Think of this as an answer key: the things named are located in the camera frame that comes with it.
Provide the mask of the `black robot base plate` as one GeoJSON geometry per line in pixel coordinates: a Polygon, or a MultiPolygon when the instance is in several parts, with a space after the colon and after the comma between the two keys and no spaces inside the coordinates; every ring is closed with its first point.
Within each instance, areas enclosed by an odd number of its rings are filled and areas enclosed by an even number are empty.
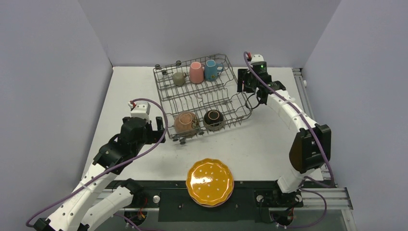
{"type": "Polygon", "coordinates": [[[283,193],[275,181],[189,183],[186,181],[115,180],[107,189],[114,192],[129,186],[136,192],[121,211],[136,225],[158,212],[159,222],[254,222],[290,225],[294,209],[304,207],[300,190],[283,193]]]}

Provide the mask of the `grey wire dish rack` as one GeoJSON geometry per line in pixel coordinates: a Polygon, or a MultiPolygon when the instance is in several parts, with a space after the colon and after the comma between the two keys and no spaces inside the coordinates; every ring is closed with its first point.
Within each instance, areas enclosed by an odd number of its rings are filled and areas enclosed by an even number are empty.
{"type": "Polygon", "coordinates": [[[233,69],[225,54],[216,53],[186,61],[177,60],[168,65],[156,64],[153,74],[159,100],[169,122],[167,133],[173,141],[185,144],[188,138],[210,133],[211,130],[204,125],[204,115],[212,109],[218,110],[224,117],[224,126],[219,130],[236,127],[252,114],[247,96],[237,92],[237,70],[233,69]],[[205,64],[208,60],[214,60],[225,68],[215,81],[205,80],[194,84],[187,77],[182,86],[174,84],[172,76],[176,72],[183,72],[189,76],[190,65],[193,62],[205,64]],[[200,122],[199,127],[187,131],[186,134],[177,132],[174,125],[176,117],[184,112],[194,113],[200,122]]]}

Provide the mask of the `yellow polka dot plate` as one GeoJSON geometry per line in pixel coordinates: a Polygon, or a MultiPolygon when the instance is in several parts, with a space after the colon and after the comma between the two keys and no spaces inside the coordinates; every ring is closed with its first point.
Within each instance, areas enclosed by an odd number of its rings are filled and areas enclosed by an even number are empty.
{"type": "Polygon", "coordinates": [[[234,179],[227,165],[218,159],[206,158],[189,169],[186,187],[190,197],[215,200],[232,195],[234,179]]]}

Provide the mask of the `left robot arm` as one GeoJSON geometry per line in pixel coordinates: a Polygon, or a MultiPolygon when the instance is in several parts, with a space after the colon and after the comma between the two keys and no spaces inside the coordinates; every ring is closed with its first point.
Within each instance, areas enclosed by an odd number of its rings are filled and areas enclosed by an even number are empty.
{"type": "Polygon", "coordinates": [[[168,120],[156,117],[157,130],[150,120],[124,117],[119,134],[103,145],[75,190],[56,202],[58,209],[47,218],[39,218],[32,227],[37,231],[93,231],[121,208],[138,207],[143,202],[141,187],[132,179],[97,204],[100,193],[133,162],[142,157],[146,144],[156,147],[165,142],[168,120]]]}

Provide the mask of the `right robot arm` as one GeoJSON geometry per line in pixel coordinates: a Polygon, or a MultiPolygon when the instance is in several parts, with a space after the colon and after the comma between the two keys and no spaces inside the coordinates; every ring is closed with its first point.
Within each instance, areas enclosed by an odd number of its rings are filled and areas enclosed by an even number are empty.
{"type": "Polygon", "coordinates": [[[254,93],[259,104],[274,110],[288,129],[295,132],[289,151],[289,170],[278,180],[279,188],[271,199],[277,205],[286,204],[306,177],[331,158],[332,132],[328,125],[320,125],[310,118],[279,81],[273,81],[265,61],[255,62],[251,68],[238,69],[237,92],[254,93]]]}

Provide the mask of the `pink cup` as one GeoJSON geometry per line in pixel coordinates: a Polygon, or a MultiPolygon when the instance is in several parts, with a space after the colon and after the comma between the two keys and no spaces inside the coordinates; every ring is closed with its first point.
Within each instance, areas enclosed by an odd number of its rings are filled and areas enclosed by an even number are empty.
{"type": "Polygon", "coordinates": [[[194,84],[200,84],[204,81],[204,67],[200,62],[191,63],[189,79],[190,82],[194,84]]]}

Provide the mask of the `blue mug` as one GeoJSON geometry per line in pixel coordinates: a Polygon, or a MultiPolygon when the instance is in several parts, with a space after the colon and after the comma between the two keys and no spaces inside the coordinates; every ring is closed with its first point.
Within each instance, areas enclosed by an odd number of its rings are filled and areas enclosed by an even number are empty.
{"type": "Polygon", "coordinates": [[[222,63],[207,60],[204,65],[204,78],[206,81],[215,81],[223,71],[224,65],[222,63]]]}

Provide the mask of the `grey ceramic mug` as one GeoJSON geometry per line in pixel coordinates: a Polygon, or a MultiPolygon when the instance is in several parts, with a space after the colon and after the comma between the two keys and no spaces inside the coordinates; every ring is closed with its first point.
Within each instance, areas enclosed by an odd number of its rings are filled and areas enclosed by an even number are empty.
{"type": "Polygon", "coordinates": [[[185,72],[175,72],[172,76],[174,85],[177,87],[183,86],[186,83],[187,73],[185,72]]]}

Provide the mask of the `pink plate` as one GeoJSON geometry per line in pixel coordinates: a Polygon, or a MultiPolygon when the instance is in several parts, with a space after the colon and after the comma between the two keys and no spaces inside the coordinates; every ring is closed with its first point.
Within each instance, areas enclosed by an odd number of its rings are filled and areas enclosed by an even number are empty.
{"type": "Polygon", "coordinates": [[[222,198],[216,198],[215,200],[210,200],[209,198],[201,198],[201,197],[191,197],[192,200],[203,207],[217,207],[220,206],[222,204],[224,204],[225,202],[227,202],[230,198],[231,194],[229,194],[227,197],[222,197],[222,198]]]}

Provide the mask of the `dark patterned cream bowl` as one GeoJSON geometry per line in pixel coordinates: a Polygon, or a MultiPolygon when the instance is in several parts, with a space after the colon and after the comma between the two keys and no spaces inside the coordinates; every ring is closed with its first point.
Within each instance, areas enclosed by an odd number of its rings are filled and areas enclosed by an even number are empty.
{"type": "Polygon", "coordinates": [[[217,131],[225,126],[225,119],[220,111],[213,109],[205,113],[203,124],[210,131],[217,131]]]}

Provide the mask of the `brown speckled cream bowl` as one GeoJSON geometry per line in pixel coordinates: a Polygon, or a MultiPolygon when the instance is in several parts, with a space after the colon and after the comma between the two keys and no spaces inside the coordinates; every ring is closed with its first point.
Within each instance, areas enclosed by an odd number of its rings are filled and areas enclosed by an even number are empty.
{"type": "Polygon", "coordinates": [[[192,137],[197,133],[199,119],[193,112],[182,112],[175,117],[174,128],[178,135],[192,137]]]}

